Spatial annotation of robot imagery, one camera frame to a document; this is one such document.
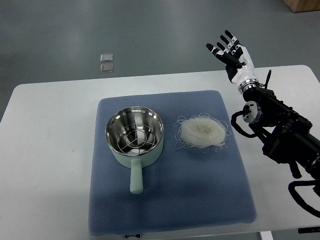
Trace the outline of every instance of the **small square tile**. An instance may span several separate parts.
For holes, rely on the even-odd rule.
[[[101,63],[112,62],[113,58],[114,58],[114,55],[112,53],[104,53],[104,54],[101,54],[100,62]]]
[[[113,63],[101,64],[101,73],[112,73],[114,71]]]

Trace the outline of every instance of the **bundle of vermicelli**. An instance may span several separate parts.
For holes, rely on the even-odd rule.
[[[222,147],[226,144],[226,127],[219,120],[206,113],[189,119],[180,116],[174,126],[178,125],[180,127],[175,138],[183,148],[204,149],[209,146]]]

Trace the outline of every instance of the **gray floor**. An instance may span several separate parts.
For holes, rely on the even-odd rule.
[[[225,29],[256,67],[307,65],[320,79],[319,21],[320,11],[292,13],[281,0],[2,0],[0,119],[20,84],[223,70],[206,43],[216,44]],[[114,54],[114,72],[100,73],[102,53]],[[320,239],[272,233],[275,240]]]

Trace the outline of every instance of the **white table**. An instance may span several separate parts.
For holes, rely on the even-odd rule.
[[[260,82],[272,69],[269,89],[313,123],[320,138],[320,84],[303,65],[257,68]],[[88,205],[97,106],[101,99],[169,92],[217,90],[229,117],[245,101],[225,71],[178,73],[17,86],[0,123],[0,239],[89,239]],[[246,123],[241,124],[248,131]],[[288,192],[289,166],[262,154],[259,139],[234,131],[249,179],[257,218],[234,224],[146,233],[141,239],[169,239],[320,226]],[[300,168],[304,180],[309,180]],[[313,206],[311,188],[299,191]],[[107,239],[124,239],[111,236]]]

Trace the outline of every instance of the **pot handle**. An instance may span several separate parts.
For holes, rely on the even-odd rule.
[[[143,190],[141,159],[133,158],[131,160],[130,192],[140,194]]]

